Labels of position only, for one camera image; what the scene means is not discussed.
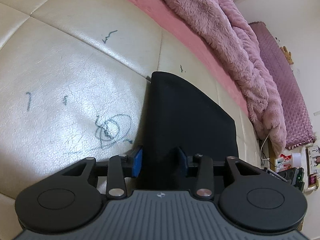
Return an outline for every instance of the pink plush blanket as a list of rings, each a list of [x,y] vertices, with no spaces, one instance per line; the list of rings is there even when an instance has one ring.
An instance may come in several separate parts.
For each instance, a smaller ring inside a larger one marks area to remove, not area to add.
[[[279,155],[286,144],[281,99],[259,51],[257,37],[233,0],[164,0],[220,57],[246,97],[260,138],[269,135]]]

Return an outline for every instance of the silver screw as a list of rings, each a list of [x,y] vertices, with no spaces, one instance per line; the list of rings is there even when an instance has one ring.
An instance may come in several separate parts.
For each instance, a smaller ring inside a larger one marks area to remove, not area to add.
[[[197,195],[201,197],[210,197],[212,195],[212,191],[207,188],[201,188],[197,190]]]
[[[109,190],[109,195],[114,196],[114,197],[120,197],[124,194],[124,190],[121,188],[112,188]]]

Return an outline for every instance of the black electronic device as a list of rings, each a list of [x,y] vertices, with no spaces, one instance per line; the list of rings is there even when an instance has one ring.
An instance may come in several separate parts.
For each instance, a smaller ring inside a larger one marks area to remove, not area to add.
[[[139,176],[142,150],[85,158],[23,190],[16,240],[306,239],[295,230],[307,210],[302,192],[237,157],[216,162],[177,148],[180,172],[196,177],[192,190],[128,192],[124,178]],[[99,176],[108,176],[105,194]],[[224,178],[220,195],[214,176]]]

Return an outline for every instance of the mauve quilted mat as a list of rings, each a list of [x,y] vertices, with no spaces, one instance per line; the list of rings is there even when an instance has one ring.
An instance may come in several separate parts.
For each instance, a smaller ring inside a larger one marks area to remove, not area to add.
[[[306,104],[289,63],[263,22],[250,23],[257,35],[260,56],[277,85],[287,128],[286,148],[315,142]]]

